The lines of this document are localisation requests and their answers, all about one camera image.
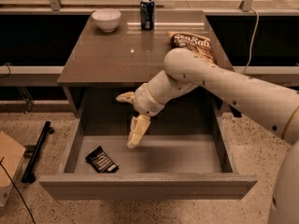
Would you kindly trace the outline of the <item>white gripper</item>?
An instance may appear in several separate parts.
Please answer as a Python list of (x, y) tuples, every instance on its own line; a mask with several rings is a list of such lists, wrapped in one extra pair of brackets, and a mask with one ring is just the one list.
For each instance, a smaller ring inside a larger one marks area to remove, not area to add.
[(164, 105), (151, 95), (147, 83), (143, 83), (135, 92), (128, 91), (118, 95), (116, 100), (133, 105), (134, 110), (140, 113), (137, 117), (132, 117), (127, 141), (129, 148), (135, 148), (150, 126), (150, 117), (158, 115)]

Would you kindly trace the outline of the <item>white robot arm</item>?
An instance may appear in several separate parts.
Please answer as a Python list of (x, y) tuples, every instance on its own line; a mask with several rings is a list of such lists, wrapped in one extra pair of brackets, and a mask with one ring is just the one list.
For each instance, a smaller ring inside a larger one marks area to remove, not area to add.
[(127, 146), (136, 147), (150, 119), (170, 100), (203, 87), (291, 144), (278, 171), (267, 224), (299, 224), (299, 93), (208, 63), (188, 49), (172, 49), (164, 68), (136, 91), (117, 97), (138, 112), (131, 121)]

